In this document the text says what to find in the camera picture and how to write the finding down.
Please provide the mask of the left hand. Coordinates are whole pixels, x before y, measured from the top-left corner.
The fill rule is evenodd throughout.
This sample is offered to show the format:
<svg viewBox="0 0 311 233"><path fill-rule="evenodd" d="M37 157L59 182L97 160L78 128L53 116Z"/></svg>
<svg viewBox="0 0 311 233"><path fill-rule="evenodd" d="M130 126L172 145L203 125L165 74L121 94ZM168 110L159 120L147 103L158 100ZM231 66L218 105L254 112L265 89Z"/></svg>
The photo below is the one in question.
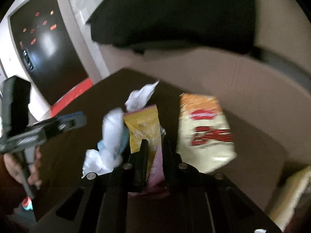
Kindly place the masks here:
<svg viewBox="0 0 311 233"><path fill-rule="evenodd" d="M35 148L35 160L32 165L30 165L30 176L28 177L28 183L31 186L36 186L37 188L41 187L42 180L40 176L40 168L41 164L41 151L40 147L37 146ZM4 165L7 169L8 173L18 182L23 183L23 173L22 173L22 166L17 160L10 154L5 154L3 156Z"/></svg>

